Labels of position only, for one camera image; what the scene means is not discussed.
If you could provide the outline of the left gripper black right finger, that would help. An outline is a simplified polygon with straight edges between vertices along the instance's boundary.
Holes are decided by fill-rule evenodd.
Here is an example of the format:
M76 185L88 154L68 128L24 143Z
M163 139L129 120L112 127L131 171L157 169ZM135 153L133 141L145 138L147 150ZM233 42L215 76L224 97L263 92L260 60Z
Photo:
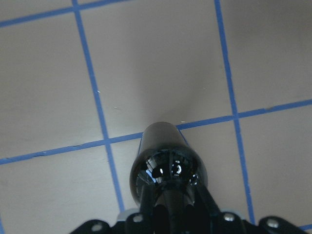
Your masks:
M220 213L220 209L207 187L201 183L195 185L195 206L208 217L217 217Z

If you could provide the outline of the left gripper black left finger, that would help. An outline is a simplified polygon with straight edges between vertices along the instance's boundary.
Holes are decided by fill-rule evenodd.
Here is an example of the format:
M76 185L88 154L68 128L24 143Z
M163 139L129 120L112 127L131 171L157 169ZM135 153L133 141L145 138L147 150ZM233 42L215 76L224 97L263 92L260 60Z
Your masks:
M155 206L155 186L153 184L144 185L141 191L140 213L149 219L153 217L153 209Z

